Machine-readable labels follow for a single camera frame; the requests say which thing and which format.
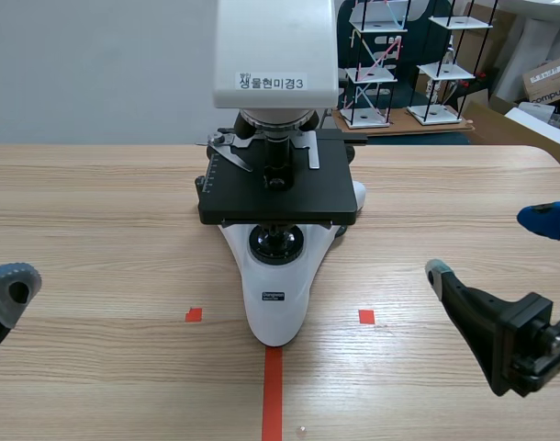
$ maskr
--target black label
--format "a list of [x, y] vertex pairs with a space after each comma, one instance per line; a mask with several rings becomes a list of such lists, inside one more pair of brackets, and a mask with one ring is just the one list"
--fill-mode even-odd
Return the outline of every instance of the black label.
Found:
[[264, 301], [284, 301], [284, 292], [263, 292], [262, 300]]

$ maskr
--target metal bracket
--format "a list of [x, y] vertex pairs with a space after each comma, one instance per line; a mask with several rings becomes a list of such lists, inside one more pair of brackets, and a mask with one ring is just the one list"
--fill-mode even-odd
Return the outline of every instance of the metal bracket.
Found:
[[308, 168], [311, 170], [319, 170], [319, 147], [317, 145], [317, 133], [313, 131], [299, 131], [296, 135], [290, 137], [295, 149], [308, 150]]
[[208, 135], [207, 145], [230, 163], [237, 165], [239, 168], [250, 173], [253, 171], [253, 167], [231, 151], [231, 145], [236, 139], [239, 138], [233, 134], [224, 135], [223, 133], [216, 131], [215, 133]]

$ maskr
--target microscope base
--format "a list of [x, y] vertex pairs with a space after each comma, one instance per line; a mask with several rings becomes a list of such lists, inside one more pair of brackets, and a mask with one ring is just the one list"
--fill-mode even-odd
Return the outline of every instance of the microscope base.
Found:
[[[354, 182], [358, 211], [364, 207], [365, 187]], [[340, 229], [298, 225], [304, 247], [294, 262], [272, 266], [253, 257], [250, 233], [256, 225], [220, 227], [241, 272], [243, 301], [253, 334], [263, 344], [282, 346], [290, 342], [305, 321], [310, 286]]]

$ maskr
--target microscope label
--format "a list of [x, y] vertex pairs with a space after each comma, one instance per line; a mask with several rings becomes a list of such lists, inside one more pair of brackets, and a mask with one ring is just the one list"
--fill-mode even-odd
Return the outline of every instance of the microscope label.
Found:
[[284, 292], [263, 292], [263, 301], [284, 301]]
[[237, 90], [308, 90], [306, 73], [237, 72]]

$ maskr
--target table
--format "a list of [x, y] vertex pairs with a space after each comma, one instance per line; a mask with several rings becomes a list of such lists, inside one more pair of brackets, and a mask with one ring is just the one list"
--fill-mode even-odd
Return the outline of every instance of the table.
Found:
[[[530, 147], [357, 152], [364, 213], [284, 348], [284, 440], [560, 440], [560, 376], [495, 397], [423, 273], [439, 257], [560, 317], [560, 243], [515, 221], [560, 200], [560, 166]], [[198, 221], [206, 166], [204, 147], [0, 146], [0, 264], [43, 275], [0, 346], [0, 441], [261, 439], [264, 348], [228, 246]], [[185, 323], [193, 307], [203, 321]]]

